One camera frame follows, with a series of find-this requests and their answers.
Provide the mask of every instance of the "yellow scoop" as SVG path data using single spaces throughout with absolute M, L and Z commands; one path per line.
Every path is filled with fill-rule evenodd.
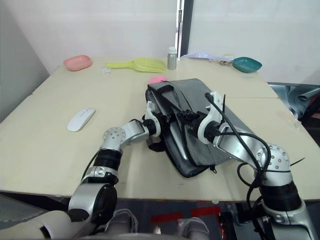
M 111 62 L 105 64 L 110 69 L 135 69 L 141 72 L 164 73 L 165 63 L 149 57 L 138 57 L 130 62 Z

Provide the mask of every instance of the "small bottle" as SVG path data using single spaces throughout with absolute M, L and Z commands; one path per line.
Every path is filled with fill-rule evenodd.
M 169 70 L 175 70 L 177 67 L 177 50 L 174 46 L 169 47 L 167 67 Z

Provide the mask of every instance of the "pink bowl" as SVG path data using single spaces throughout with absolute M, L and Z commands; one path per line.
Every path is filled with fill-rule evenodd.
M 63 63 L 69 71 L 78 71 L 90 67 L 92 60 L 87 55 L 78 55 L 66 59 Z

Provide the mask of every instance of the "white plastic bracket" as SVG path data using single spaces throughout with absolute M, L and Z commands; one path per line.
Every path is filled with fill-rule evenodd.
M 161 126 L 160 126 L 160 123 L 159 123 L 158 119 L 156 118 L 156 116 L 152 113 L 152 111 L 154 111 L 154 110 L 155 110 L 155 104 L 152 101 L 148 101 L 146 103 L 144 119 L 151 119 L 154 122 L 156 132 L 152 136 L 159 137 L 160 133 L 161 133 Z
M 211 92 L 210 95 L 213 96 L 213 102 L 222 111 L 223 106 L 224 106 L 223 98 L 216 91 Z M 209 142 L 205 138 L 205 129 L 206 129 L 207 125 L 211 121 L 216 121 L 217 123 L 221 123 L 221 121 L 222 121 L 222 115 L 216 110 L 216 108 L 212 104 L 210 104 L 209 107 L 210 107 L 210 111 L 209 111 L 208 115 L 200 123 L 199 128 L 198 128 L 198 133 L 197 133 L 198 139 L 204 144 L 212 144 L 212 142 Z

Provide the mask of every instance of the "red floor marking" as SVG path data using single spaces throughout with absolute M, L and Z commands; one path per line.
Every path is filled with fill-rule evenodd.
M 151 223 L 163 224 L 167 222 L 177 221 L 178 219 L 183 219 L 181 211 L 151 216 Z
M 218 215 L 219 213 L 221 213 L 221 209 L 218 206 L 207 206 L 207 207 L 191 209 L 192 217 Z
M 198 200 L 195 201 L 196 203 L 212 203 L 212 201 L 207 201 L 207 200 Z

